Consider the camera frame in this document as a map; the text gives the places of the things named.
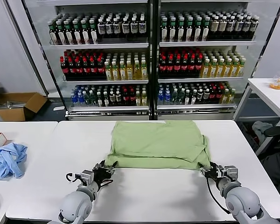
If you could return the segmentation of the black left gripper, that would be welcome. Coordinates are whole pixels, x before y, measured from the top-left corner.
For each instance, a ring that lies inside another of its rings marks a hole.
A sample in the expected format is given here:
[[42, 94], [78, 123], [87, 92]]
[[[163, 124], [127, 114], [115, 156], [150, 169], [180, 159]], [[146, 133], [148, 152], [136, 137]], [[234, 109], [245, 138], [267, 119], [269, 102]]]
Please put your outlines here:
[[115, 172], [115, 168], [118, 161], [115, 161], [108, 169], [105, 167], [105, 160], [97, 163], [93, 168], [94, 177], [93, 180], [97, 185], [107, 185], [113, 182], [112, 175]]

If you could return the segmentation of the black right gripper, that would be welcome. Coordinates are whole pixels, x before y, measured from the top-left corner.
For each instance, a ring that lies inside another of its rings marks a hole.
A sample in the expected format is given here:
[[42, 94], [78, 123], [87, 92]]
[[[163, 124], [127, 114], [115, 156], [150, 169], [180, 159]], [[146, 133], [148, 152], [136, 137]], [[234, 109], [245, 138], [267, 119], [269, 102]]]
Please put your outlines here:
[[208, 167], [205, 167], [203, 164], [198, 165], [199, 171], [202, 175], [206, 174], [207, 179], [217, 181], [224, 177], [224, 169], [221, 169], [221, 166], [217, 165], [215, 162], [210, 161], [210, 169]]

